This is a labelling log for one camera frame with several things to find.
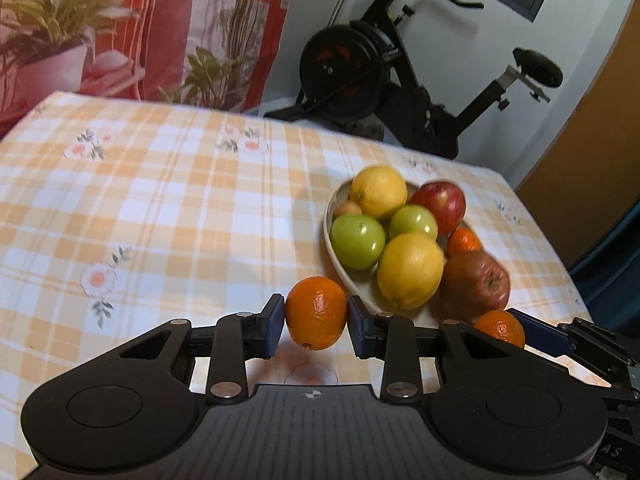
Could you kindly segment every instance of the white bowl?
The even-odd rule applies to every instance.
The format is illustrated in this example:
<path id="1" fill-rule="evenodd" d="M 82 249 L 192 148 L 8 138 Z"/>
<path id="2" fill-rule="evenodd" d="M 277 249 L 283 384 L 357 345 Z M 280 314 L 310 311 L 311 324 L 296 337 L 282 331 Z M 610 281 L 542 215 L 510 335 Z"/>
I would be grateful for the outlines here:
<path id="1" fill-rule="evenodd" d="M 409 197 L 418 189 L 418 186 L 412 182 L 407 182 L 406 186 L 409 192 Z M 329 257 L 331 258 L 331 262 L 334 264 L 335 270 L 338 272 L 338 275 L 344 285 L 349 289 L 350 293 L 360 296 L 360 299 L 373 314 L 378 314 L 380 312 L 392 312 L 393 309 L 391 304 L 382 295 L 376 282 L 377 265 L 373 266 L 370 270 L 347 269 L 342 266 L 338 257 L 335 255 L 334 248 L 331 247 L 329 231 L 331 230 L 332 215 L 338 204 L 349 199 L 350 188 L 351 180 L 348 180 L 334 191 L 326 205 L 324 210 L 324 221 L 322 222 L 324 243 L 329 253 Z M 446 237 L 439 237 L 438 243 L 444 249 L 447 243 Z M 437 296 L 438 295 L 436 293 L 436 296 L 429 300 L 425 305 L 416 308 L 415 310 L 400 311 L 398 314 L 409 317 L 414 321 L 416 326 L 437 327 L 438 322 L 446 317 L 442 309 L 442 304 Z"/>

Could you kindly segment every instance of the table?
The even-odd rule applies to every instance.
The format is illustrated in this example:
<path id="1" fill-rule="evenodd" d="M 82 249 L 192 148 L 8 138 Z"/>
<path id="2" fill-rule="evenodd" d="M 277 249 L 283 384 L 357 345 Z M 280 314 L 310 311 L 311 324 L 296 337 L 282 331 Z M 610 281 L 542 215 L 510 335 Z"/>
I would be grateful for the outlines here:
<path id="1" fill-rule="evenodd" d="M 466 222 L 510 272 L 510 306 L 552 323 L 588 318 L 554 250 L 491 170 L 252 116 L 58 92 L 0 143 L 2 476 L 34 465 L 19 413 L 44 381 L 166 320 L 213 324 L 258 312 L 307 276 L 337 279 L 324 206 L 373 163 L 412 182 L 460 184 Z M 285 329 L 274 360 L 248 363 L 250 387 L 377 387 L 381 373 L 381 362 L 354 357 L 346 331 L 309 352 Z M 205 378 L 199 363 L 192 390 Z"/>

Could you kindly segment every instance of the wooden door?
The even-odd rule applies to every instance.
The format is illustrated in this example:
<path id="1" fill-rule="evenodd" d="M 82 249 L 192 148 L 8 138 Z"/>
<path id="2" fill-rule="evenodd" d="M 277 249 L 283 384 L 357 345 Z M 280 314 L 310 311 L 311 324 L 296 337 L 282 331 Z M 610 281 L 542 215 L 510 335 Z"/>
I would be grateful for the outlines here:
<path id="1" fill-rule="evenodd" d="M 555 143 L 516 190 L 569 267 L 640 197 L 640 0 Z"/>

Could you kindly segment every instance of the exercise bike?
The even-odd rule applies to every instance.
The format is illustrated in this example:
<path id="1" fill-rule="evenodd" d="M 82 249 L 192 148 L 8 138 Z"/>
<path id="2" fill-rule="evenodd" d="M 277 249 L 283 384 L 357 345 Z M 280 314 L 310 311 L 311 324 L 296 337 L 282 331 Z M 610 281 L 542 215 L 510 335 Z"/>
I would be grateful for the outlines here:
<path id="1" fill-rule="evenodd" d="M 418 82 L 397 26 L 415 11 L 402 8 L 392 19 L 389 6 L 394 0 L 373 0 L 359 20 L 349 25 L 332 25 L 315 34 L 300 58 L 302 90 L 296 104 L 272 110 L 265 117 L 283 121 L 319 118 L 340 131 L 350 132 L 356 122 L 375 114 L 406 148 L 446 158 L 458 154 L 458 136 L 494 103 L 504 110 L 503 98 L 516 81 L 531 90 L 539 101 L 550 98 L 539 85 L 557 88 L 562 71 L 534 50 L 516 48 L 516 66 L 492 81 L 457 116 L 431 101 L 427 89 Z M 482 9 L 479 2 L 449 0 L 465 9 Z M 391 69 L 399 84 L 391 81 Z"/>

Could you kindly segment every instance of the red apple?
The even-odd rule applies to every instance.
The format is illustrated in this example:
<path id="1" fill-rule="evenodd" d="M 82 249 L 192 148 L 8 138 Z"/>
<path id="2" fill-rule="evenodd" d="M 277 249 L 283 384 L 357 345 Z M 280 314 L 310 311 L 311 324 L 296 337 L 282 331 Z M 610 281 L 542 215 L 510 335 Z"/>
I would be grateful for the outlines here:
<path id="1" fill-rule="evenodd" d="M 466 211 L 465 194 L 453 182 L 435 180 L 420 186 L 409 200 L 427 208 L 436 217 L 438 234 L 449 235 L 462 222 Z"/>
<path id="2" fill-rule="evenodd" d="M 440 280 L 447 315 L 469 324 L 490 310 L 504 310 L 510 292 L 509 273 L 484 251 L 450 257 Z"/>

